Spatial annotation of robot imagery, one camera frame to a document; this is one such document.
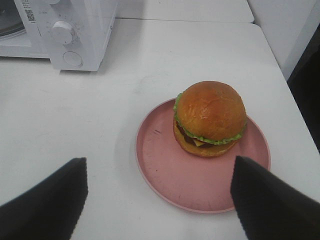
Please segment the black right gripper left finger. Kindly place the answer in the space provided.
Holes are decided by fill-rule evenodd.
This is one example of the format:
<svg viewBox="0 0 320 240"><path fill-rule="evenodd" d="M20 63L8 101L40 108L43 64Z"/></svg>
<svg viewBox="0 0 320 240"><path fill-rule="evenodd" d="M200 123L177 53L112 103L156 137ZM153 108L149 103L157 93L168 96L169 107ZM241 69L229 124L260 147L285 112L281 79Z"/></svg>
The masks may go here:
<svg viewBox="0 0 320 240"><path fill-rule="evenodd" d="M2 240L69 240L88 196L87 159L73 158L1 205Z"/></svg>

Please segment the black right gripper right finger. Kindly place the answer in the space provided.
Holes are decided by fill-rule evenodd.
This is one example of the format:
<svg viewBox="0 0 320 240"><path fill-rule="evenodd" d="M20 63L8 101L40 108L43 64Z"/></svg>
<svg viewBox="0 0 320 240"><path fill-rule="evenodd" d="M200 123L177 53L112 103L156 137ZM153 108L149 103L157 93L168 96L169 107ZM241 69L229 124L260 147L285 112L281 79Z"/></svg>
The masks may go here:
<svg viewBox="0 0 320 240"><path fill-rule="evenodd" d="M235 158L230 193L249 240L318 240L320 204L251 158Z"/></svg>

